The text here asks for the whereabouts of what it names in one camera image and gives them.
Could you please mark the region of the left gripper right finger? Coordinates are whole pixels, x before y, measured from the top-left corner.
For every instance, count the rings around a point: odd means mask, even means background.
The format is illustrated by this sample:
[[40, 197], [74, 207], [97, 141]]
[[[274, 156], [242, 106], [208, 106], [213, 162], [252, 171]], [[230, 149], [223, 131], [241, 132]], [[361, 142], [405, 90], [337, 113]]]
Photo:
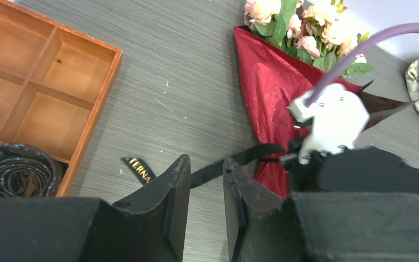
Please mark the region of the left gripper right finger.
[[419, 196], [293, 193], [283, 199], [224, 160], [230, 261], [419, 261]]

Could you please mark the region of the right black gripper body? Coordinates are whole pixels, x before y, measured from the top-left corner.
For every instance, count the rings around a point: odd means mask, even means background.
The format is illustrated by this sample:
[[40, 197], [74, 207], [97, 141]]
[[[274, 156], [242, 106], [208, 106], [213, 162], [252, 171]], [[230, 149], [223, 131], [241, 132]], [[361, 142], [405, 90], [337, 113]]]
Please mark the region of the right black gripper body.
[[305, 138], [290, 141], [290, 152], [280, 158], [293, 192], [375, 192], [419, 195], [419, 168], [394, 153], [374, 146], [342, 153], [313, 151], [307, 164], [299, 163]]

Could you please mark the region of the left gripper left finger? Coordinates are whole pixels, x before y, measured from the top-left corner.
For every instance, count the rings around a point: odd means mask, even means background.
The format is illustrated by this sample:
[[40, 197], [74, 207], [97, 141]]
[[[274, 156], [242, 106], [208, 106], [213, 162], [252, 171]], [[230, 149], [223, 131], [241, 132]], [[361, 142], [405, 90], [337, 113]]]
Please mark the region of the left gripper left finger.
[[0, 261], [182, 261], [190, 157], [109, 204], [99, 198], [0, 198]]

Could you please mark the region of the black gold-lettered ribbon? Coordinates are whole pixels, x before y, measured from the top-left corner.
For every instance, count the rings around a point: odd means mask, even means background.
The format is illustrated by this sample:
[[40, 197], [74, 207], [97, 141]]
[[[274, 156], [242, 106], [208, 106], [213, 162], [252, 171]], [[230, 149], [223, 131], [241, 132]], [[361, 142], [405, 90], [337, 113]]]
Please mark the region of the black gold-lettered ribbon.
[[[247, 165], [254, 160], [260, 162], [278, 162], [278, 158], [270, 155], [287, 151], [277, 144], [260, 144], [231, 156], [239, 165]], [[130, 169], [142, 185], [146, 185], [157, 178], [149, 165], [141, 158], [124, 157], [121, 161]], [[224, 161], [220, 160], [191, 174], [190, 187], [199, 187], [224, 173]]]

